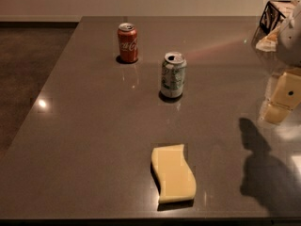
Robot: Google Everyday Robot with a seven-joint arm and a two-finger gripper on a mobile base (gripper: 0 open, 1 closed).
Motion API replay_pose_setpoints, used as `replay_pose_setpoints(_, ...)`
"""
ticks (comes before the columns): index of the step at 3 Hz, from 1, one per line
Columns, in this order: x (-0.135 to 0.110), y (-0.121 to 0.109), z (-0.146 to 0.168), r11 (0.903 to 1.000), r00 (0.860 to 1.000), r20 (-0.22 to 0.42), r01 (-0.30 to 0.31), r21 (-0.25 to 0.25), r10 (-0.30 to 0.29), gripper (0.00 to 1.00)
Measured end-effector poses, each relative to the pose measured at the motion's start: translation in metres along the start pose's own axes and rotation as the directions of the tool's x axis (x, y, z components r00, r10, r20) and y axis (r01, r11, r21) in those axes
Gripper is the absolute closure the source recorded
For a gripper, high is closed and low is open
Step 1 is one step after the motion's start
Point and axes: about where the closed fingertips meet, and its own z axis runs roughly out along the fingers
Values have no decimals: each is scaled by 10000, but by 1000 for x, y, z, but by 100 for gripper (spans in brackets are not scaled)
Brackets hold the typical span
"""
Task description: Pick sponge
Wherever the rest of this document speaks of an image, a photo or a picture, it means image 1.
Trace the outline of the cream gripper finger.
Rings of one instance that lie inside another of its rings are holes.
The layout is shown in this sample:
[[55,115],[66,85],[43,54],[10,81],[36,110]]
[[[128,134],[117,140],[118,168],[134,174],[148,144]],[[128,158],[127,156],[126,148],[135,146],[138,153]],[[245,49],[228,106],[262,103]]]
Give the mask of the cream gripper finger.
[[282,123],[301,103],[301,71],[285,71],[267,100],[262,118],[272,124]]

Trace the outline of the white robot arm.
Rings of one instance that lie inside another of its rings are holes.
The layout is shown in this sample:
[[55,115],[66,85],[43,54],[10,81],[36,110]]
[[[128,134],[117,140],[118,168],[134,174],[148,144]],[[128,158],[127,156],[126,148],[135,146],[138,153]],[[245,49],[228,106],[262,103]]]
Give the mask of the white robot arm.
[[301,4],[282,22],[277,37],[277,58],[286,68],[277,80],[276,86],[261,117],[272,124],[282,123],[301,103]]

